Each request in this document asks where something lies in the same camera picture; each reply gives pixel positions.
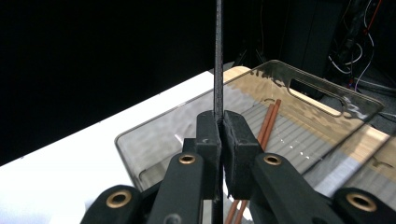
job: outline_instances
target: black background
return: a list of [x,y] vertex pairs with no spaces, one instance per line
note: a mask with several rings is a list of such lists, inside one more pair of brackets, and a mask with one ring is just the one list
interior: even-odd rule
[[0,165],[213,68],[215,15],[216,1],[0,3]]

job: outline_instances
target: wire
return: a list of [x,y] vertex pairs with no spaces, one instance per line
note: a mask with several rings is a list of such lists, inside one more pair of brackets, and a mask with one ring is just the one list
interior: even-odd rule
[[373,83],[373,82],[369,82],[369,81],[366,81],[366,80],[361,80],[361,83],[367,84],[366,89],[369,88],[369,89],[374,89],[374,90],[377,90],[377,91],[386,91],[386,92],[389,92],[389,93],[396,93],[396,89],[395,88],[379,85],[379,84],[376,84],[376,83]]
[[[369,4],[367,4],[366,10],[364,11],[364,18],[363,18],[363,21],[364,21],[364,27],[365,27],[366,29],[367,29],[367,22],[366,22],[367,10],[368,10],[369,6],[371,5],[371,3],[372,3],[372,0],[370,0]],[[366,66],[366,67],[364,68],[364,70],[361,72],[361,75],[359,76],[358,80],[356,81],[356,84],[355,84],[355,91],[358,90],[359,81],[361,80],[361,77],[363,77],[363,75],[364,75],[364,73],[366,72],[367,68],[369,68],[369,66],[370,66],[370,64],[371,64],[371,61],[373,60],[373,57],[374,57],[374,40],[371,38],[371,35],[370,35],[370,33],[369,33],[368,30],[367,30],[367,35],[369,36],[370,41],[371,41],[371,43],[372,43],[372,46],[373,46],[373,53],[372,53],[372,56],[371,56],[371,58],[370,58],[370,61],[367,63],[367,66]]]
[[352,54],[351,54],[351,57],[350,57],[350,61],[351,61],[351,64],[350,64],[350,76],[353,77],[353,71],[352,71],[352,69],[353,69],[353,51],[352,51]]
[[360,54],[360,55],[358,56],[358,58],[355,59],[354,61],[352,60],[352,62],[350,62],[350,63],[344,63],[345,65],[349,65],[349,64],[355,63],[355,62],[357,62],[358,60],[361,59],[361,56],[363,55],[363,48],[362,48],[361,45],[358,44],[358,43],[356,43],[356,45],[359,47],[359,50],[361,51],[361,54]]
[[389,120],[389,121],[391,121],[391,122],[396,123],[396,115],[394,115],[394,114],[379,112],[378,115],[381,116],[383,119],[387,119],[387,120]]
[[342,70],[340,67],[338,67],[338,65],[332,60],[332,57],[330,57],[330,55],[329,55],[329,60],[332,62],[332,65],[334,65],[334,67],[338,70],[338,71],[340,71],[341,73],[343,73],[343,74],[350,74],[350,71],[344,71],[344,70]]
[[376,8],[375,8],[374,15],[373,15],[372,19],[370,20],[369,26],[367,27],[367,31],[370,30],[370,28],[371,28],[371,26],[372,26],[372,24],[373,24],[374,18],[375,18],[375,16],[376,16],[376,13],[378,12],[378,9],[379,9],[379,6],[381,5],[381,3],[382,3],[382,0],[379,0],[379,1],[378,1],[378,5],[376,5]]
[[347,14],[347,11],[349,10],[350,3],[351,3],[351,2],[352,2],[352,0],[349,0],[349,3],[347,4],[347,7],[346,7],[346,11],[344,12],[343,17],[341,17],[341,20],[343,20],[343,19],[345,18],[346,14]]
[[363,75],[364,75],[364,73],[366,72],[367,68],[369,68],[369,66],[370,66],[370,64],[371,64],[371,61],[373,60],[373,57],[374,57],[374,41],[373,41],[373,39],[371,38],[371,36],[370,36],[369,33],[367,33],[367,35],[369,36],[370,41],[371,41],[371,43],[372,43],[372,46],[373,46],[373,53],[372,53],[372,56],[370,57],[370,61],[367,63],[366,67],[365,67],[364,70],[361,72],[361,75],[359,76],[358,80],[356,81],[356,84],[355,84],[355,91],[358,89],[359,81],[361,81],[361,78],[363,77]]
[[344,22],[344,25],[345,25],[346,29],[349,30],[349,27],[347,27],[346,19],[343,19],[343,22]]

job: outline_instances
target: chopstick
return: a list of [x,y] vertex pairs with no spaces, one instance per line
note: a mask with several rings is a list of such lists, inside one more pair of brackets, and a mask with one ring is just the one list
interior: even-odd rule
[[[262,147],[262,151],[265,151],[267,147],[267,143],[269,137],[271,135],[271,131],[274,128],[274,124],[276,121],[277,111],[279,110],[281,100],[277,99],[275,104],[270,104],[267,109],[267,113],[265,114],[264,121],[262,122],[262,127],[260,128],[259,135],[257,136],[257,140]],[[231,224],[233,222],[233,215],[236,211],[236,206],[239,204],[240,200],[234,200],[233,204],[231,204],[231,208],[228,212],[227,218],[225,220],[225,224]],[[242,215],[245,211],[245,208],[248,205],[248,200],[242,200],[241,208],[239,209],[238,214],[236,215],[234,223],[240,223],[242,220]]]
[[259,139],[260,145],[262,146],[262,151],[265,151],[267,148],[268,140],[270,139],[271,131],[274,128],[274,124],[276,121],[277,111],[279,110],[281,100],[276,100],[274,110],[271,113],[271,118],[268,121],[268,126],[266,127],[266,131],[264,133],[264,137]]

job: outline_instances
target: clear plastic tray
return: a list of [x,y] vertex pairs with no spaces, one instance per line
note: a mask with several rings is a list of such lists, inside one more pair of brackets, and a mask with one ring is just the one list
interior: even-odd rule
[[[322,105],[290,88],[300,82],[337,99]],[[370,120],[383,106],[279,61],[270,61],[224,84],[224,109],[242,114],[257,136],[269,104],[282,100],[268,152],[286,157],[303,173]],[[213,108],[213,91],[163,113],[116,138],[134,186],[145,190],[161,181],[169,160],[195,137],[196,116]]]
[[396,211],[396,137],[391,137],[343,187],[368,191]]
[[365,125],[304,173],[305,180],[315,191],[332,197],[382,147],[387,137]]

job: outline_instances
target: wooden stick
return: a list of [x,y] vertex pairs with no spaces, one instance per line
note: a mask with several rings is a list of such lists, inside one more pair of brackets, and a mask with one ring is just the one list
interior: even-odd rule
[[[259,143],[262,146],[262,151],[265,151],[265,148],[267,147],[267,143],[268,143],[269,137],[271,135],[271,131],[273,130],[273,127],[275,124],[276,115],[277,115],[277,111],[279,110],[280,103],[281,103],[281,100],[276,100],[275,105],[270,105],[268,107],[267,114],[265,115],[264,122],[262,123],[262,129],[264,129],[265,131],[263,131],[262,138],[259,138],[260,134],[258,136]],[[242,215],[244,214],[247,204],[248,204],[248,201],[246,201],[246,200],[242,201],[241,209],[239,210],[238,215],[236,216],[235,223],[238,223],[238,224],[241,223]]]
[[270,106],[267,109],[267,113],[265,114],[264,121],[262,122],[262,127],[260,128],[259,136],[257,136],[257,140],[259,141],[259,143],[264,138],[264,134],[267,130],[268,122],[270,121],[273,110],[274,110],[274,105],[270,104]]
[[[265,148],[268,143],[268,139],[270,137],[271,131],[274,127],[277,111],[280,107],[280,100],[276,100],[276,104],[270,104],[265,114],[264,121],[262,122],[262,127],[260,128],[259,136],[257,136],[257,140],[259,141],[260,145],[262,146],[262,151],[265,151]],[[233,204],[231,204],[230,210],[228,211],[227,218],[225,220],[225,224],[231,224],[233,222],[233,215],[236,211],[236,206],[239,204],[239,200],[234,200]],[[248,205],[247,200],[243,200],[241,204],[241,209],[239,209],[238,214],[236,215],[234,223],[241,223],[242,216],[244,211]]]
[[242,200],[241,209],[239,209],[239,212],[235,218],[235,222],[234,222],[235,224],[241,223],[242,216],[244,215],[244,211],[245,211],[245,208],[247,207],[247,205],[248,205],[248,200]]
[[268,126],[267,126],[267,130],[265,131],[264,137],[262,138],[262,140],[260,142],[260,145],[262,146],[262,150],[265,151],[265,149],[267,148],[267,144],[268,144],[268,140],[270,138],[271,135],[271,131],[274,128],[274,124],[275,124],[275,120],[276,120],[276,115],[277,115],[277,111],[279,110],[280,107],[280,103],[281,100],[276,100],[276,104],[274,106],[274,110],[271,114],[271,118],[268,121]]
[[231,224],[233,223],[233,215],[236,211],[236,206],[239,204],[239,200],[233,200],[233,204],[231,204],[230,210],[228,211],[227,218],[225,219],[224,224]]

